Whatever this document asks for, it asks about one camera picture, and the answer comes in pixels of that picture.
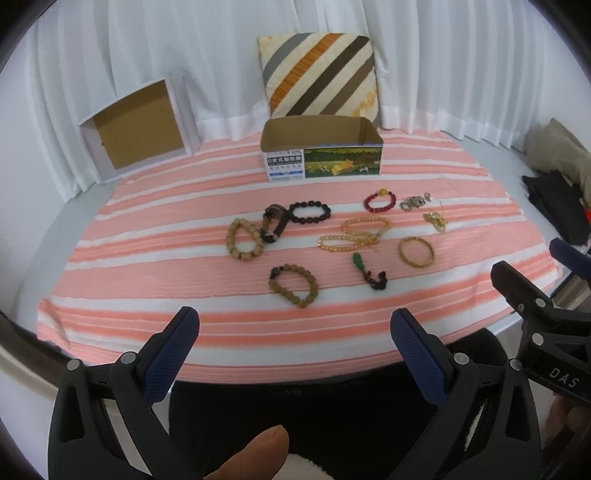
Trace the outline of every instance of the cardboard box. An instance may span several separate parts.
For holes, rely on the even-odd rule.
[[[269,181],[379,175],[383,146],[368,119],[338,115],[273,118],[261,137]]]

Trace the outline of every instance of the finger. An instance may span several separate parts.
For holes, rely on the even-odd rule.
[[[289,447],[285,428],[270,428],[204,480],[271,480],[285,463]]]
[[[584,429],[591,417],[591,412],[588,408],[574,407],[566,416],[566,424],[571,432],[578,433]]]
[[[568,413],[568,406],[564,397],[558,397],[552,403],[546,424],[544,427],[544,437],[550,440],[556,437],[566,425],[566,416]]]

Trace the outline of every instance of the striped cloth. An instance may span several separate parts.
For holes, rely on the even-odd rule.
[[[258,39],[271,117],[378,117],[374,51],[368,37],[298,33]]]
[[[499,260],[540,288],[559,278],[539,231],[471,155],[439,132],[381,133],[382,174],[376,177],[269,183],[256,135],[210,142],[195,157],[121,180],[41,302],[38,337],[90,364],[112,362],[137,351],[182,305],[190,305],[202,325],[180,378],[305,380],[398,361],[388,322],[399,307],[409,308],[445,342],[499,319],[508,308],[489,279]],[[344,220],[367,215],[363,199],[382,187],[399,199],[429,192],[434,201],[385,213],[394,227],[379,245],[361,251],[368,269],[388,274],[386,290],[374,291],[351,253],[322,251],[316,242],[339,233]],[[268,205],[304,200],[327,203],[332,217],[290,223],[280,241],[251,262],[228,254],[225,236],[235,217],[260,224]],[[447,232],[437,233],[423,220],[425,212],[441,212]],[[238,246],[247,249],[243,235]],[[409,235],[433,244],[434,265],[418,270],[400,260],[398,241]],[[412,258],[424,255],[408,246]],[[309,307],[295,308],[269,291],[271,268],[284,263],[316,276],[320,294]],[[307,283],[298,275],[279,281],[305,294]]]

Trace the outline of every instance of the curtain fold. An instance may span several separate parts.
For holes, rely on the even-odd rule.
[[[59,0],[29,34],[31,99],[65,200],[99,181],[79,125],[176,71],[202,141],[268,119],[256,38],[368,35],[384,128],[522,149],[540,105],[547,24],[527,0]]]

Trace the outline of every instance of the pink striped tablecloth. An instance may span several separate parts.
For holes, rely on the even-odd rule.
[[[137,351],[182,305],[201,318],[184,380],[254,383],[350,374],[400,360],[389,335],[391,312],[407,307],[431,333],[451,342],[507,314],[492,288],[493,263],[507,260],[540,288],[560,276],[537,228],[505,189],[444,134],[382,131],[379,177],[334,177],[269,183],[259,135],[215,141],[192,158],[153,166],[119,182],[87,228],[51,296],[38,309],[37,335],[89,364]],[[339,233],[349,218],[368,215],[363,200],[379,188],[399,199],[429,192],[434,201],[385,213],[393,223],[376,247],[361,251],[366,267],[385,270],[373,291],[351,253],[320,250],[320,235]],[[225,245],[231,221],[257,224],[272,203],[321,200],[332,217],[290,223],[280,241],[251,262]],[[440,212],[438,233],[423,220]],[[434,246],[434,265],[415,269],[398,257],[400,238],[419,235]],[[246,234],[238,238],[248,241]],[[320,294],[308,308],[269,291],[273,266],[309,269]],[[304,292],[302,278],[280,283]]]

